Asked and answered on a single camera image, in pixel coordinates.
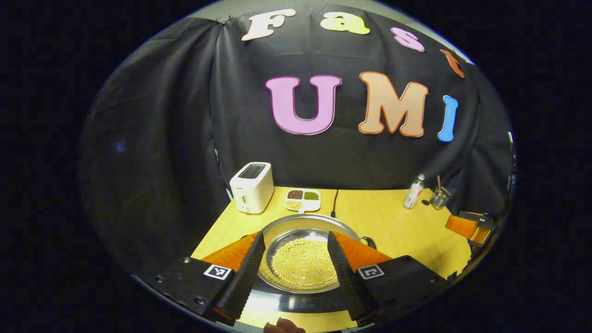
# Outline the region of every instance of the yellow beans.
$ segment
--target yellow beans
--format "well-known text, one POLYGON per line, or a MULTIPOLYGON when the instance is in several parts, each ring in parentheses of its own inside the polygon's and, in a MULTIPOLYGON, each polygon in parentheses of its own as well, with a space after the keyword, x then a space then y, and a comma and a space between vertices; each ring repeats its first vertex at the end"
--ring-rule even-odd
POLYGON ((297 239, 282 246, 272 257, 271 268, 282 280, 301 287, 323 284, 337 276, 327 242, 313 239, 297 239))

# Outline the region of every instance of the black power cord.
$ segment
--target black power cord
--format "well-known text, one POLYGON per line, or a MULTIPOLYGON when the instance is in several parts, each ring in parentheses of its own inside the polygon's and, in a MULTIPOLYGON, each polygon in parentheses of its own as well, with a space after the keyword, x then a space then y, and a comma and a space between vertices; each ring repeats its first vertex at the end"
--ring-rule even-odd
POLYGON ((331 217, 335 217, 335 202, 337 201, 337 193, 339 193, 339 189, 335 192, 335 199, 333 199, 333 211, 331 212, 331 217))

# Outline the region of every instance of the orange object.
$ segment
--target orange object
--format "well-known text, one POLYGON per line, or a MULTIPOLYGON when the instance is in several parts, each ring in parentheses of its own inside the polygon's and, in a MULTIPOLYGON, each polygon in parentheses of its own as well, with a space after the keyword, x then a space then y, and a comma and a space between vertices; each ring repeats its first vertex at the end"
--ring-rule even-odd
POLYGON ((255 240, 255 237, 257 237, 258 233, 258 231, 254 232, 232 244, 228 244, 218 251, 207 255, 202 259, 202 261, 231 268, 236 273, 239 271, 240 265, 247 255, 247 252, 251 248, 251 245, 253 245, 253 241, 255 240))
POLYGON ((383 254, 370 246, 364 245, 353 238, 342 235, 339 232, 333 231, 333 234, 354 273, 360 267, 380 264, 381 262, 392 259, 386 254, 383 254))
POLYGON ((478 244, 483 244, 491 233, 489 229, 479 228, 477 221, 461 219, 454 215, 450 215, 448 218, 446 228, 478 244))

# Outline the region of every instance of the wooden table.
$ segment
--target wooden table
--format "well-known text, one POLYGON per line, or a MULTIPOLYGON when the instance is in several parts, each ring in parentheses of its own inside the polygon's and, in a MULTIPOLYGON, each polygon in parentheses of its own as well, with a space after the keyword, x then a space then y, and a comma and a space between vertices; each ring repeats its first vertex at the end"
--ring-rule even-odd
MULTIPOLYGON (((284 199, 290 187, 275 187, 274 194, 261 214, 246 214, 237 210, 231 202, 210 231, 195 249, 191 257, 201 259, 206 255, 238 240, 244 235, 261 230, 280 217, 297 214, 284 207, 284 199)), ((315 214, 330 216, 336 190, 315 189, 321 194, 321 207, 315 214)), ((339 190, 335 207, 336 218, 352 228, 358 236, 374 240, 377 250, 397 258, 410 255, 443 278, 466 266, 471 251, 466 238, 451 232, 444 225, 450 212, 444 208, 435 210, 421 200, 429 200, 432 191, 423 190, 412 209, 403 207, 408 190, 339 190)), ((278 317, 292 320, 307 333, 337 331, 357 324, 351 321, 347 311, 328 313, 291 313, 262 310, 247 301, 239 319, 248 325, 263 327, 274 324, 278 317)))

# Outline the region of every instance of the metal bowl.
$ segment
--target metal bowl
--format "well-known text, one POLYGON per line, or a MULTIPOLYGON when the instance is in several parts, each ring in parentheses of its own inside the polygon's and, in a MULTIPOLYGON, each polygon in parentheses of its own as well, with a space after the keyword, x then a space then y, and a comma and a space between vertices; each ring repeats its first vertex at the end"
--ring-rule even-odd
POLYGON ((268 224, 262 229, 266 249, 259 267, 259 277, 277 289, 297 294, 321 293, 339 287, 337 277, 316 286, 298 286, 281 279, 271 269, 271 259, 282 246, 302 238, 327 242, 330 231, 339 232, 359 241, 350 227, 333 217, 320 214, 290 215, 268 224))

